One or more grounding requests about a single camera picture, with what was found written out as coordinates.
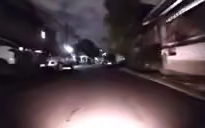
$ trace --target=night sky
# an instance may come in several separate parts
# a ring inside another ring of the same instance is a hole
[[[143,3],[157,4],[160,0],[142,0]],[[104,25],[106,10],[103,0],[32,0],[39,8],[51,13],[61,23],[71,25],[78,35],[95,41],[105,48],[107,29]]]

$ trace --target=car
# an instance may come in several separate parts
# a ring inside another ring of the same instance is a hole
[[[52,56],[47,59],[47,67],[54,68],[55,70],[73,70],[73,66],[76,64],[76,58],[74,56]]]
[[[19,46],[0,38],[0,73],[8,73],[18,62]]]

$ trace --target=curb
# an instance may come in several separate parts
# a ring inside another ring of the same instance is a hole
[[[165,81],[165,80],[162,80],[162,79],[159,79],[159,78],[155,78],[155,77],[150,76],[150,75],[138,73],[138,72],[132,71],[132,70],[127,69],[127,68],[121,68],[120,70],[125,72],[125,73],[128,73],[130,75],[133,75],[133,76],[136,76],[136,77],[140,77],[140,78],[143,78],[143,79],[146,79],[146,80],[150,80],[150,81],[153,81],[153,82],[158,83],[160,85],[163,85],[163,86],[166,86],[168,88],[174,89],[176,91],[182,92],[182,93],[184,93],[184,94],[186,94],[188,96],[191,96],[193,98],[205,101],[205,96],[203,96],[199,92],[196,92],[196,91],[193,91],[193,90],[189,90],[189,89],[184,89],[184,88],[181,88],[178,85],[173,84],[171,82],[168,82],[168,81]]]

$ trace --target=sidewalk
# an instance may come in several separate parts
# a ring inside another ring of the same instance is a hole
[[[159,72],[142,73],[127,68],[121,70],[205,101],[205,77],[203,76],[190,76],[185,74],[165,76]]]

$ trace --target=asphalt road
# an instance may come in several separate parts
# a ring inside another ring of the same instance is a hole
[[[0,128],[205,128],[205,102],[118,68],[0,78]]]

